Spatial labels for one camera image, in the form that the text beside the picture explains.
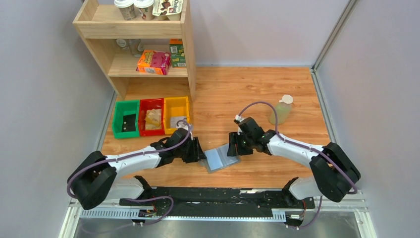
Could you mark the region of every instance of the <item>metal floor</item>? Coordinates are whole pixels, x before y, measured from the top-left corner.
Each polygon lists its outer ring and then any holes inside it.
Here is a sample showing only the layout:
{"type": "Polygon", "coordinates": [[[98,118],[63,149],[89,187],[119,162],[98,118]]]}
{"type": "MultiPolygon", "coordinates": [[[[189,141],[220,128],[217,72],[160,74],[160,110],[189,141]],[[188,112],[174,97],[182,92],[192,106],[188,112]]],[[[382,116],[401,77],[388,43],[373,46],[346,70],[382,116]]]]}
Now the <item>metal floor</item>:
{"type": "MultiPolygon", "coordinates": [[[[307,212],[306,222],[314,213],[307,212]]],[[[161,221],[150,226],[129,226],[105,234],[88,234],[115,229],[129,220],[80,219],[75,238],[361,238],[353,212],[321,212],[316,223],[307,229],[295,231],[278,222],[223,222],[223,221],[161,221]]]]}

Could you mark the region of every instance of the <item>metal frame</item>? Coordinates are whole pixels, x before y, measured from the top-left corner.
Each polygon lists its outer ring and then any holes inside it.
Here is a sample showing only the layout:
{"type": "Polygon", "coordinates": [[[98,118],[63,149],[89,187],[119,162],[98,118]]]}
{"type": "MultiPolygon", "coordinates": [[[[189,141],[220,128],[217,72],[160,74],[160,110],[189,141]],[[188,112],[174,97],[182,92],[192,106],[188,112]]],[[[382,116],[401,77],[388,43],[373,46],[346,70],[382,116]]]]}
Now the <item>metal frame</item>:
{"type": "Polygon", "coordinates": [[[334,43],[335,38],[340,33],[341,28],[344,26],[344,23],[346,23],[346,20],[348,19],[350,13],[354,9],[356,3],[359,0],[349,0],[346,7],[344,8],[343,12],[341,13],[340,17],[338,18],[337,23],[334,26],[334,29],[332,30],[331,34],[329,35],[327,41],[324,44],[324,47],[322,48],[321,52],[318,55],[318,58],[316,58],[315,63],[312,66],[312,69],[316,72],[316,70],[321,65],[322,61],[325,58],[325,55],[327,54],[329,48],[334,43]]]}
{"type": "MultiPolygon", "coordinates": [[[[312,65],[311,75],[314,81],[314,86],[316,89],[316,93],[318,95],[319,104],[322,110],[322,114],[324,117],[324,121],[327,127],[328,134],[330,136],[330,140],[332,142],[337,142],[337,137],[335,134],[334,126],[331,122],[329,117],[329,110],[328,105],[324,98],[324,91],[322,89],[321,84],[319,83],[319,77],[317,75],[317,70],[320,67],[322,61],[324,60],[328,50],[330,49],[331,45],[333,44],[334,40],[336,39],[337,35],[339,34],[340,30],[342,29],[344,23],[348,19],[350,13],[354,9],[358,0],[349,0],[345,9],[343,10],[339,20],[337,21],[334,29],[332,30],[328,40],[326,41],[323,49],[321,50],[318,58],[316,59],[314,65],[312,65]]],[[[100,150],[102,144],[104,142],[104,138],[106,135],[107,126],[110,121],[110,117],[112,114],[113,105],[115,104],[116,93],[114,92],[112,100],[109,104],[108,112],[105,116],[103,130],[98,138],[97,143],[97,150],[100,150]]],[[[315,197],[315,204],[319,204],[319,197],[315,197]]],[[[77,199],[72,199],[67,210],[67,214],[65,220],[63,222],[61,232],[59,234],[60,238],[73,238],[76,232],[76,227],[79,222],[80,218],[88,218],[88,217],[95,217],[95,218],[112,218],[112,219],[132,219],[132,214],[135,214],[136,211],[139,209],[151,209],[148,206],[119,206],[118,201],[108,201],[107,203],[101,204],[99,207],[96,208],[95,211],[85,211],[78,203],[77,199]]],[[[358,194],[354,195],[346,195],[344,199],[340,203],[335,203],[329,201],[328,199],[323,199],[322,203],[322,212],[353,212],[355,218],[358,223],[359,232],[362,238],[375,238],[376,233],[370,218],[370,214],[368,212],[368,208],[366,206],[365,199],[361,191],[358,194]]],[[[193,220],[193,221],[275,221],[279,222],[278,220],[283,217],[285,212],[290,211],[300,211],[300,209],[273,209],[273,217],[272,218],[222,218],[222,217],[175,217],[169,216],[168,220],[193,220]]]]}

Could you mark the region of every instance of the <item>cup lid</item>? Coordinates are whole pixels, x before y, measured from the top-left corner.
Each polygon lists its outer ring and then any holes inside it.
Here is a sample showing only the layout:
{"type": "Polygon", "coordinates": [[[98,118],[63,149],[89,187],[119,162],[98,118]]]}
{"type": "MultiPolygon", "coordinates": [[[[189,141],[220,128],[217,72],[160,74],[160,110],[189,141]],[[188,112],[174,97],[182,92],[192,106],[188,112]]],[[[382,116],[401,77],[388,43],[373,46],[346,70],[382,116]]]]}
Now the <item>cup lid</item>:
{"type": "Polygon", "coordinates": [[[138,8],[149,7],[155,3],[155,0],[134,0],[134,5],[138,8]]]}
{"type": "Polygon", "coordinates": [[[119,8],[128,7],[133,4],[134,0],[114,0],[114,5],[119,8]]]}
{"type": "Polygon", "coordinates": [[[288,95],[288,94],[285,94],[285,95],[283,95],[283,97],[281,98],[281,100],[279,102],[291,104],[293,102],[293,97],[288,95]]]}

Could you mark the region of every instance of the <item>red bin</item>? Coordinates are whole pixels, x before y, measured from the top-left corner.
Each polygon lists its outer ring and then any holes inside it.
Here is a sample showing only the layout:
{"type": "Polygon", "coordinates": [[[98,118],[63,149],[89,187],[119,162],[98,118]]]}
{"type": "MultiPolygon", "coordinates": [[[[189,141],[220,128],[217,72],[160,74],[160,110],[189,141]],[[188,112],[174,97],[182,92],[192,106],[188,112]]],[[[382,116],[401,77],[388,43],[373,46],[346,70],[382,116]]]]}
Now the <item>red bin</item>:
{"type": "Polygon", "coordinates": [[[163,128],[163,98],[140,100],[138,125],[139,125],[139,131],[140,131],[141,136],[165,135],[165,129],[163,128]],[[161,112],[162,112],[160,115],[161,129],[145,130],[146,112],[152,109],[161,109],[161,112]]]}

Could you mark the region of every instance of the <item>yellow bin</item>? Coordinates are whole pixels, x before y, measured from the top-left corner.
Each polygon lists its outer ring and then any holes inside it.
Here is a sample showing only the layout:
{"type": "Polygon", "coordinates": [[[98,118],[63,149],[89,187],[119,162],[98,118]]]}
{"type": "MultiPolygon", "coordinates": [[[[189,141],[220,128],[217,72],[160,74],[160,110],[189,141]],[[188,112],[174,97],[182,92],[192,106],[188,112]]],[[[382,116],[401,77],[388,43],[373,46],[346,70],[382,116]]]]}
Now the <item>yellow bin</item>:
{"type": "Polygon", "coordinates": [[[190,122],[190,102],[188,97],[174,97],[163,99],[163,128],[165,134],[170,135],[176,131],[176,122],[186,117],[190,122]]]}

